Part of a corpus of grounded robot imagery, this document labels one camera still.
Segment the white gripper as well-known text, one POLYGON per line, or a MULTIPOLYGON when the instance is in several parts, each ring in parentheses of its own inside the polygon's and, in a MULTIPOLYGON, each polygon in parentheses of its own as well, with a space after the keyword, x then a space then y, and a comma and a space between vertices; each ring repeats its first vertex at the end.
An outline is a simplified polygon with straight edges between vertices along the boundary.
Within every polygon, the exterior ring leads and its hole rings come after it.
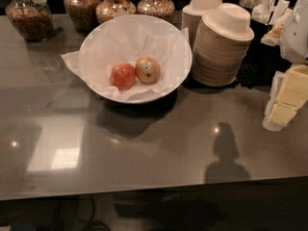
POLYGON ((263 119, 264 128, 281 131, 308 101, 308 0, 297 0, 292 13, 279 17, 261 42, 281 43, 281 57, 293 63, 285 73, 275 72, 263 119))

